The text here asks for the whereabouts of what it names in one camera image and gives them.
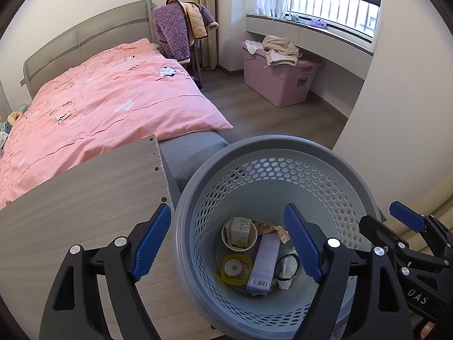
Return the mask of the grey bed headboard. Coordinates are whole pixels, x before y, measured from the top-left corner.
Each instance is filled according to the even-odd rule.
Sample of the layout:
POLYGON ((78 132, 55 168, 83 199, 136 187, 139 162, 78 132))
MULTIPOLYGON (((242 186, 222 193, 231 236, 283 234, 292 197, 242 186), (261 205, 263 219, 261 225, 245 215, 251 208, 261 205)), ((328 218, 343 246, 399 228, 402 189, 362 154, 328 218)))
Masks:
POLYGON ((41 86, 90 57, 140 39, 156 42, 151 0, 131 2, 95 15, 69 28, 30 56, 21 85, 34 97, 41 86))

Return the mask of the purple quilted jacket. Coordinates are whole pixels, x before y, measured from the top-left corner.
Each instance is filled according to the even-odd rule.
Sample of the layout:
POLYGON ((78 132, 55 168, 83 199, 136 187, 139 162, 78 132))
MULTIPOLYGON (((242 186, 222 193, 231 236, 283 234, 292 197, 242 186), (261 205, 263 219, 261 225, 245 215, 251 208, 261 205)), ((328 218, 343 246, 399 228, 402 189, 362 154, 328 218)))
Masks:
POLYGON ((199 5, 195 2, 166 0, 153 9, 153 26, 167 57, 180 63, 191 59, 191 47, 197 39, 204 38, 206 30, 199 5))

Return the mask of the red patterned snack bag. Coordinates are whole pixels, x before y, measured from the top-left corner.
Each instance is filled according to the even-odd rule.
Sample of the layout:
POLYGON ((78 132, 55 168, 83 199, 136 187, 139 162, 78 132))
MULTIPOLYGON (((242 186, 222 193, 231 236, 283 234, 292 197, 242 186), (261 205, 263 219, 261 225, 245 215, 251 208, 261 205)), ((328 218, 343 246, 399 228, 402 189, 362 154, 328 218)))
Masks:
POLYGON ((257 228, 258 235, 277 233, 281 243, 287 244, 290 241, 288 231, 281 225, 277 225, 275 223, 270 223, 267 221, 254 221, 253 223, 257 228))

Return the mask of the pink storage box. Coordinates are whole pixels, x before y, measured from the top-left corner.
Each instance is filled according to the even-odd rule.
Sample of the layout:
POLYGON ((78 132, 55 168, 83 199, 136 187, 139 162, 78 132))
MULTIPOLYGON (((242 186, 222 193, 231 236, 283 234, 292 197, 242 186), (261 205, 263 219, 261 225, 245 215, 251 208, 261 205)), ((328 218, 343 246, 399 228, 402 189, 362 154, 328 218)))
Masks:
POLYGON ((268 66, 264 50, 250 54, 245 42, 241 48, 245 85, 276 107, 297 105, 306 100, 319 64, 299 60, 296 66, 268 66))

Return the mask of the grey mattress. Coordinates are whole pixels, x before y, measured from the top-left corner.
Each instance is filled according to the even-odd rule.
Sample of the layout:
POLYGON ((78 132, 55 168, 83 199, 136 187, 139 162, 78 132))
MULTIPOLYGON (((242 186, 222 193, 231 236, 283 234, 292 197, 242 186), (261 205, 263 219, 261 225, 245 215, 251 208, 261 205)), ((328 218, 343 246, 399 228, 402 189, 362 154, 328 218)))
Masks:
POLYGON ((170 183, 182 192, 200 166, 228 145, 216 131, 189 133, 160 141, 161 156, 170 183))

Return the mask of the cream paper cup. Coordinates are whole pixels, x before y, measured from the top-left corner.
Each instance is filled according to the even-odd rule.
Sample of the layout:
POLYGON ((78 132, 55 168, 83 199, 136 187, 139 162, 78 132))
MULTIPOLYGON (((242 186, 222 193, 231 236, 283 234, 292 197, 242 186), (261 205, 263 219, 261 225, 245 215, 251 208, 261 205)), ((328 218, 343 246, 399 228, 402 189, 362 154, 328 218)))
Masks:
POLYGON ((257 227, 250 219, 233 217, 223 224, 221 237, 228 249, 234 252, 246 252, 257 242, 257 227))

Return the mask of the yellow plush toy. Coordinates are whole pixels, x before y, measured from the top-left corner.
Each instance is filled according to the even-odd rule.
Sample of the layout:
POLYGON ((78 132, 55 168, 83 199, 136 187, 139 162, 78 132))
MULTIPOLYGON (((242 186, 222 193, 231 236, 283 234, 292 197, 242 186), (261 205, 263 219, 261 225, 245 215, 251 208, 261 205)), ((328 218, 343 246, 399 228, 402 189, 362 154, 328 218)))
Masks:
POLYGON ((22 112, 20 111, 13 111, 12 113, 10 113, 10 115, 8 115, 7 117, 7 122, 13 126, 15 124, 15 122, 18 120, 18 118, 21 117, 21 115, 23 115, 22 112))

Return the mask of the beige clothes on box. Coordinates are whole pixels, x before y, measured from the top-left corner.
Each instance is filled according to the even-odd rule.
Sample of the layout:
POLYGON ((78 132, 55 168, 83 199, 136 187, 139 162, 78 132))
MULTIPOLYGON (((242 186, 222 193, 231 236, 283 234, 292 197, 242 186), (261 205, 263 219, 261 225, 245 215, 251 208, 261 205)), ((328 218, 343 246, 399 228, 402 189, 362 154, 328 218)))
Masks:
POLYGON ((250 54, 263 51, 266 56, 266 66, 290 65, 297 66, 302 57, 300 49, 285 37, 267 35, 262 42, 244 41, 246 50, 250 54))

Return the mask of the light blue crumpled clothes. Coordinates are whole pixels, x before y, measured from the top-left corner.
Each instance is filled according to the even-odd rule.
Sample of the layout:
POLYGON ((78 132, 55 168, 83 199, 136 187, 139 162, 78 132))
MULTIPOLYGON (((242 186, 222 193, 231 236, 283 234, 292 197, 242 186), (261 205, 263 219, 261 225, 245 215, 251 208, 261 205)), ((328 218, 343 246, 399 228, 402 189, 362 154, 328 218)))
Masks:
POLYGON ((5 121, 4 123, 1 124, 1 131, 0 131, 0 157, 3 156, 3 153, 4 153, 4 146, 5 146, 5 143, 8 139, 8 136, 9 136, 9 133, 12 129, 12 126, 10 125, 10 123, 8 123, 7 121, 5 121))

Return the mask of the beige curtain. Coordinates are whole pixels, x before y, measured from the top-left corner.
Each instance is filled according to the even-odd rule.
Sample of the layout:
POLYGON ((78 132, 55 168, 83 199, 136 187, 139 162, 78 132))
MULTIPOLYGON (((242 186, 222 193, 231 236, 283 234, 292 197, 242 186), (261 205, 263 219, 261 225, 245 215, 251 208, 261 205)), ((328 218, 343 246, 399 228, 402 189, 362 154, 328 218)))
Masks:
POLYGON ((203 68, 214 70, 218 64, 217 48, 217 19, 216 2, 217 0, 193 0, 199 5, 202 15, 202 22, 206 33, 201 39, 201 65, 203 68))

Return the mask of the pink duvet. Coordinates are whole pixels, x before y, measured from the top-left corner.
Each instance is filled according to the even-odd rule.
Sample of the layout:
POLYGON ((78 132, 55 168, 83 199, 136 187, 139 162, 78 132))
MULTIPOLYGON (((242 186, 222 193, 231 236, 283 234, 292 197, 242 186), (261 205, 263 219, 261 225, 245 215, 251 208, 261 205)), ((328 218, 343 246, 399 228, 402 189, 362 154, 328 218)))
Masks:
POLYGON ((43 84, 2 142, 1 204, 52 177, 140 139, 231 127, 188 72, 140 39, 43 84))

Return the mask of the grey perforated trash basket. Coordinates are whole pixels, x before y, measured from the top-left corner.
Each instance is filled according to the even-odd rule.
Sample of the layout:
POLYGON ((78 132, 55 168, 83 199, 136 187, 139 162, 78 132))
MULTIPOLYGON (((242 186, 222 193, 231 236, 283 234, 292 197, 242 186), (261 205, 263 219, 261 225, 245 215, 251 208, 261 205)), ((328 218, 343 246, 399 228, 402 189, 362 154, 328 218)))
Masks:
POLYGON ((340 156, 298 137, 265 135, 227 146, 185 186, 174 246, 181 285, 198 312, 232 339, 291 339, 316 282, 305 274, 284 220, 294 204, 307 222, 351 249, 380 212, 340 156))

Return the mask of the white plastic bottle cap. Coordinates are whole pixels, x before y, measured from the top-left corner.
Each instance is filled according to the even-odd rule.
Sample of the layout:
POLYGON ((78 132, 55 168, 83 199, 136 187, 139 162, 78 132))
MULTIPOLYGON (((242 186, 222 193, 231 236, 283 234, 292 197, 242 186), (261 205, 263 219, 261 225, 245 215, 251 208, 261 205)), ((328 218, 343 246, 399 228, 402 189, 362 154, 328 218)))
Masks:
POLYGON ((243 271, 243 264, 236 259, 227 260, 223 270, 229 277, 237 277, 243 271))

